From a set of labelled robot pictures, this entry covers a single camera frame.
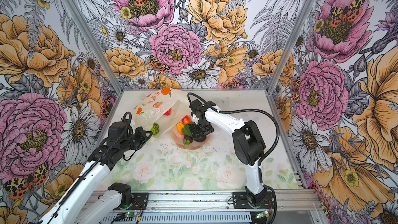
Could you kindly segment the small orange fruit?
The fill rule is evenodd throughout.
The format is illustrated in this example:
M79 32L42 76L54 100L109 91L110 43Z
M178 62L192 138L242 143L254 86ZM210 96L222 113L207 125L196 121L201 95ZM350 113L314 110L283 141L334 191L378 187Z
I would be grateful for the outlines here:
M178 132L179 132L181 135L184 136L184 135L185 135L185 133L184 133L185 124L182 123L182 122L180 122L180 123L178 123L176 126L177 126Z

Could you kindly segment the green bumpy fruit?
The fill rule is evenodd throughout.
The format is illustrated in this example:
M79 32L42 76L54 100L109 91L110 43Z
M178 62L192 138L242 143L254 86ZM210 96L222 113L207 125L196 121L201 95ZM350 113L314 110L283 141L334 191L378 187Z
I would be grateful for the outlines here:
M160 127L157 123L154 123L150 129L153 135L157 135L160 131Z

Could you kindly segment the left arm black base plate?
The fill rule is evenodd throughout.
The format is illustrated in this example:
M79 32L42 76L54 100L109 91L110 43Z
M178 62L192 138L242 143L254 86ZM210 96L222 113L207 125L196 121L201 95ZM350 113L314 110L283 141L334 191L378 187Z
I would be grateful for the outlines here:
M132 211L145 210L147 208L149 193L133 192L122 194L121 203L115 210Z

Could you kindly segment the dark purple grape bunch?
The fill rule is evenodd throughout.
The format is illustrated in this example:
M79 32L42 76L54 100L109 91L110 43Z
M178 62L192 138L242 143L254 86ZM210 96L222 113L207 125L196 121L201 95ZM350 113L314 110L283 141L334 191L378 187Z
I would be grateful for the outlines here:
M190 127L193 125L193 123L186 123L184 125L184 127L182 128L181 132L183 135L189 136L189 137L193 137L192 136L192 132L190 130Z

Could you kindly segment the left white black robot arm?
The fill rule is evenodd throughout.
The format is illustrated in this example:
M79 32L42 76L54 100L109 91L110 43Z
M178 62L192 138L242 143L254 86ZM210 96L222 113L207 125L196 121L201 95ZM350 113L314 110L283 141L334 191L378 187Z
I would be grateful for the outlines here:
M129 122L115 122L108 130L103 146L90 156L81 174L61 197L60 201L39 221L40 224L71 224L77 218L99 183L123 158L125 152L140 150L153 132L142 127L132 129Z

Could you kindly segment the pink scalloped fruit plate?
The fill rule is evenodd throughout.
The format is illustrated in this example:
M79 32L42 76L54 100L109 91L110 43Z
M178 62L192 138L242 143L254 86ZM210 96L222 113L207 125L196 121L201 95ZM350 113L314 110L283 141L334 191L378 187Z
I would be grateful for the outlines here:
M197 142L192 137L187 135L182 135L177 126L173 127L171 130L171 138L175 142L178 148L187 150L197 150L205 146L211 141L211 134L206 136L203 142Z

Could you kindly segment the red bumpy fruit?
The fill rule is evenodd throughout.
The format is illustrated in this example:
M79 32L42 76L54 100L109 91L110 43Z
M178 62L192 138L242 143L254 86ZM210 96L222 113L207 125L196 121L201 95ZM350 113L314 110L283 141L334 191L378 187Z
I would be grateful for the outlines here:
M172 109L170 108L167 112L164 113L165 116L169 116L172 112Z

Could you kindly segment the right aluminium corner post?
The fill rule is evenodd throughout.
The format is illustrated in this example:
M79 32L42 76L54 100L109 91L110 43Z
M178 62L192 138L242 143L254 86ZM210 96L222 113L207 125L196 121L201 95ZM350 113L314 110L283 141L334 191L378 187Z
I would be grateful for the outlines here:
M293 46L300 34L300 31L309 16L309 12L311 11L312 7L316 4L317 0L305 0L302 8L298 12L297 19L293 26L293 29L290 32L289 38L287 43L283 49L283 52L280 57L280 61L276 66L276 69L271 77L271 81L268 85L267 92L271 94L276 87L277 82L283 72L285 65L287 64L289 57L291 55Z

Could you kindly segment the aluminium front rail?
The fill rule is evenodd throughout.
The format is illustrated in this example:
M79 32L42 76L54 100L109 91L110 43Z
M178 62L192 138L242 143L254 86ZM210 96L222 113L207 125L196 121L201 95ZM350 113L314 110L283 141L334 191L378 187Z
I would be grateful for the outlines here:
M232 193L241 190L191 190L191 191L133 191L149 193L145 213L262 211L265 209L235 209ZM276 189L277 211L315 211L321 203L313 190Z

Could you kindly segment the aluminium corner post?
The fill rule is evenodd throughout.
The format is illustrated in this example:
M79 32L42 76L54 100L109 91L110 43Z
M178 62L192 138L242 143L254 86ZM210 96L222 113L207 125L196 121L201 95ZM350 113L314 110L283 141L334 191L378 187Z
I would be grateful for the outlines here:
M312 7L316 4L317 0L305 0L302 8L298 12L297 19L293 26L293 29L290 32L289 38L287 43L283 49L283 52L280 57L280 61L276 66L276 69L271 77L271 81L268 85L267 92L271 94L276 87L277 82L283 72L285 65L287 64L289 57L291 55L293 46L300 34L300 31L309 16L309 12L311 11Z
M116 94L121 95L123 93L122 85L119 83L116 75L114 74L112 68L110 67L105 55L97 42L93 32L91 31L85 16L80 10L76 0L62 0L64 2L65 8L70 13L70 16L76 23L77 27L80 29L83 37L87 41L91 51L94 53L98 59L102 69L104 70L106 76L108 77L110 83L114 87Z

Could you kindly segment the white perforated vent strip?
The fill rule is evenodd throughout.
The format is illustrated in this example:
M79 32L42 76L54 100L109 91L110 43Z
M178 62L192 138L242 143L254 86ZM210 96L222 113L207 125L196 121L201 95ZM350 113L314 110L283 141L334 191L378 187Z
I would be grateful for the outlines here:
M250 212L144 213L139 224L249 224Z

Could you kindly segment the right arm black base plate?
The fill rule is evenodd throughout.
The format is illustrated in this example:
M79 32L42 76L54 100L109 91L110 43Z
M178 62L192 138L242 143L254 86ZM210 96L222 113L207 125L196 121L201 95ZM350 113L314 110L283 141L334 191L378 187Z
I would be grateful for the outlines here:
M275 209L276 196L269 190L264 190L257 195L249 191L236 191L232 193L232 204L235 209Z

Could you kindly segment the left aluminium corner post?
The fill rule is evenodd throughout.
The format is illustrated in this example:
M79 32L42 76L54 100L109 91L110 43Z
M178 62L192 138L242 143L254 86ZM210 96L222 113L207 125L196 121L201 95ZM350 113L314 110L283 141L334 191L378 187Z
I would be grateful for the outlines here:
M76 0L62 0L64 2L65 8L70 13L70 16L76 23L77 27L80 29L83 37L87 41L91 51L94 53L98 59L102 69L104 70L106 76L108 77L110 83L114 87L116 94L121 95L123 93L122 85L119 83L116 75L114 74L112 68L110 67L105 55L97 42L93 32L91 31L85 16L80 10Z

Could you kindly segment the red yellow peach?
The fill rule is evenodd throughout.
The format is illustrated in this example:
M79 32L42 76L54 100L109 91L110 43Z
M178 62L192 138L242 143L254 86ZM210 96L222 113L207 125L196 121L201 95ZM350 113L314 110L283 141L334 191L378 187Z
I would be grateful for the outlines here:
M183 123L183 124L191 123L191 120L190 120L189 116L184 116L184 117L182 118L182 123Z

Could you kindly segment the translucent cream plastic bag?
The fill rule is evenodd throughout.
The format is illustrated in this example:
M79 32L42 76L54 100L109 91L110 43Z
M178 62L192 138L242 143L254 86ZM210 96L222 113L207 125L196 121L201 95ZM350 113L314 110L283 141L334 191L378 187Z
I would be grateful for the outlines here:
M171 114L165 116L164 113L170 108L172 109ZM189 114L187 92L172 88L163 88L152 92L144 97L132 112L135 125L143 127L145 131L150 131L154 123L159 125L160 131L154 135L155 138L160 138Z

